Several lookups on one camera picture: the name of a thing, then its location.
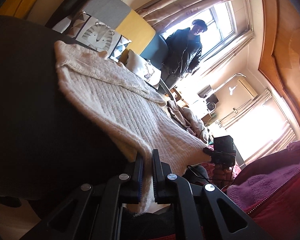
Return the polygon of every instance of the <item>purple fleece lining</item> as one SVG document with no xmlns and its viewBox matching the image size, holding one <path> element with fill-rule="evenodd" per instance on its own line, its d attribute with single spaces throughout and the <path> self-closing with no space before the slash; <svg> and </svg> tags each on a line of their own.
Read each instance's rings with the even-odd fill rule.
<svg viewBox="0 0 300 240">
<path fill-rule="evenodd" d="M 239 186 L 231 185 L 227 189 L 227 195 L 241 209 L 245 210 L 271 195 L 299 170 L 300 163 L 283 167 L 270 174 L 252 176 Z"/>
</svg>

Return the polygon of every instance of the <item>hand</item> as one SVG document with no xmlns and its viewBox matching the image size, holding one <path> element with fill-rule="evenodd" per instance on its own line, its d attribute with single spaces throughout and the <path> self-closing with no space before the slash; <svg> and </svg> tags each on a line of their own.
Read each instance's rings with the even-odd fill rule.
<svg viewBox="0 0 300 240">
<path fill-rule="evenodd" d="M 223 187 L 230 185 L 229 181 L 223 180 L 232 180 L 232 169 L 228 168 L 222 164 L 216 164 L 213 170 L 212 183 L 215 184 L 218 188 L 222 189 Z"/>
</svg>

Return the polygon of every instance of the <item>wooden floor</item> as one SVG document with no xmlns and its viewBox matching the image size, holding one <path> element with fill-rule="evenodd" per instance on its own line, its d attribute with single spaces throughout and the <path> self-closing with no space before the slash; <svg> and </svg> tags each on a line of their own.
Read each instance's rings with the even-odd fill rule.
<svg viewBox="0 0 300 240">
<path fill-rule="evenodd" d="M 19 208 L 0 204 L 0 236 L 3 240 L 19 240 L 40 221 L 29 203 L 26 200 L 21 202 Z"/>
</svg>

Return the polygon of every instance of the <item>gray pants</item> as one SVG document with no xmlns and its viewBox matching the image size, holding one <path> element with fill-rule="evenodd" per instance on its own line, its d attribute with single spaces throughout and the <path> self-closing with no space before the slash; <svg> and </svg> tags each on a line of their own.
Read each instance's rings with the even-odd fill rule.
<svg viewBox="0 0 300 240">
<path fill-rule="evenodd" d="M 163 65 L 163 67 L 161 68 L 161 79 L 167 85 L 167 87 L 171 89 L 182 78 L 176 77 L 167 66 Z M 159 92 L 165 94 L 165 91 L 162 87 L 159 87 L 158 90 Z"/>
</svg>

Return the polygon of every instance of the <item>tiger pillow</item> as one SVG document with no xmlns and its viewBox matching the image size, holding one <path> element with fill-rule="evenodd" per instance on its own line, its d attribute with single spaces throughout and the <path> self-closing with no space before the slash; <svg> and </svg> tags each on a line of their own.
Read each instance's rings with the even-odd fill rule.
<svg viewBox="0 0 300 240">
<path fill-rule="evenodd" d="M 131 42 L 85 12 L 80 13 L 67 35 L 96 51 L 106 51 L 115 62 L 119 61 L 122 52 Z"/>
</svg>

